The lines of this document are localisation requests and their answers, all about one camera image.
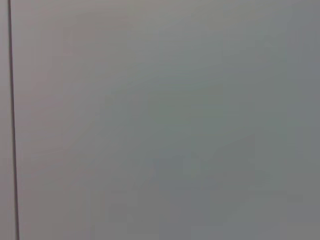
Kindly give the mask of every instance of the gray surface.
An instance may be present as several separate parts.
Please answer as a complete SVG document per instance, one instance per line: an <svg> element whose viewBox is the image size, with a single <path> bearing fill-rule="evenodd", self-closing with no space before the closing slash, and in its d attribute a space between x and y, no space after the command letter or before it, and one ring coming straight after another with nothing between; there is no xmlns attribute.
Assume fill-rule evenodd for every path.
<svg viewBox="0 0 320 240"><path fill-rule="evenodd" d="M13 0L21 237L319 239L319 11Z"/></svg>
<svg viewBox="0 0 320 240"><path fill-rule="evenodd" d="M8 7L0 0L0 239L15 240Z"/></svg>

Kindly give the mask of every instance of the vertical line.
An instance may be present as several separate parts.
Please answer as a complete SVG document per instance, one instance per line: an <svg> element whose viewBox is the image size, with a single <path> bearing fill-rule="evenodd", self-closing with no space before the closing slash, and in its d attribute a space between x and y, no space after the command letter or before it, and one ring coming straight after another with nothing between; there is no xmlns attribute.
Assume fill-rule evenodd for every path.
<svg viewBox="0 0 320 240"><path fill-rule="evenodd" d="M20 240L19 210L18 210L18 181L17 181L17 151L16 151L16 124L15 124L15 97L14 97L14 64L12 49L12 19L11 0L8 5L8 35L9 35L9 67L10 67L10 102L11 102L11 131L12 131L12 161L13 161L13 184L14 184L14 223L15 240Z"/></svg>

